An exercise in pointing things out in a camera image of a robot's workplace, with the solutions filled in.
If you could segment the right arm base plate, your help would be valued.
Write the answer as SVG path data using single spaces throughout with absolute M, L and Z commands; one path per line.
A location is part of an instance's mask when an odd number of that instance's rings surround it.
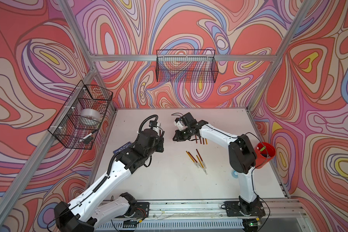
M 226 201 L 220 208 L 226 211 L 228 217 L 261 218 L 266 216 L 266 212 L 260 201 L 250 204 L 241 203 L 240 201 Z

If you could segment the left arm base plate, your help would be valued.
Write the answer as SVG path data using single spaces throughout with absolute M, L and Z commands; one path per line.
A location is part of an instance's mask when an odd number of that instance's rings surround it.
M 150 203 L 149 202 L 138 202 L 132 209 L 129 209 L 128 212 L 118 218 L 140 218 L 144 219 L 149 216 Z

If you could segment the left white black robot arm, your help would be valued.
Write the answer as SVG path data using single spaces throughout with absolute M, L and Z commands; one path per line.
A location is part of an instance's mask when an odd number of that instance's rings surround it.
M 116 217 L 135 217 L 137 201 L 127 192 L 105 206 L 101 203 L 137 169 L 146 166 L 153 153 L 164 151 L 163 136 L 164 131 L 160 127 L 140 131 L 131 145 L 113 155 L 107 171 L 90 187 L 69 203 L 56 205 L 56 227 L 61 232 L 92 232 Z

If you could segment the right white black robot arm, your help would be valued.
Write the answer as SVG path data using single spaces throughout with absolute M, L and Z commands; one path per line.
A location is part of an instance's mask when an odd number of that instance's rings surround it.
M 229 163 L 237 172 L 240 195 L 240 213 L 250 216 L 260 203 L 260 197 L 255 192 L 252 172 L 256 166 L 257 155 L 249 137 L 245 134 L 233 135 L 215 128 L 207 121 L 197 121 L 191 113 L 173 113 L 177 116 L 175 125 L 177 130 L 173 140 L 183 142 L 191 140 L 193 136 L 210 140 L 228 150 Z

